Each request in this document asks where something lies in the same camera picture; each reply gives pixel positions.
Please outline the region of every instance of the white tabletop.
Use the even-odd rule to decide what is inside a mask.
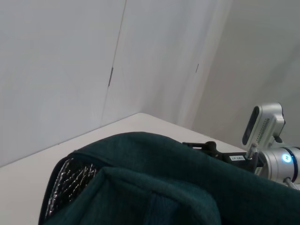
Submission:
[[[0,168],[0,224],[37,224],[48,180],[60,159],[92,142],[133,131],[165,135],[179,142],[215,141],[220,152],[243,151],[153,116],[138,113]]]

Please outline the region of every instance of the white wall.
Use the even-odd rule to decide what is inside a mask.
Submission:
[[[256,104],[280,102],[300,145],[300,1],[233,0],[193,130],[240,147]]]
[[[128,0],[102,125],[143,112],[185,126],[230,2]]]
[[[0,166],[100,126],[124,4],[0,2]]]

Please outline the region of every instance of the silver metal cylinder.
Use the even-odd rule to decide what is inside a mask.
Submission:
[[[259,158],[264,163],[260,176],[278,183],[283,183],[286,177],[292,178],[294,176],[294,162],[286,149],[262,150],[259,151]]]

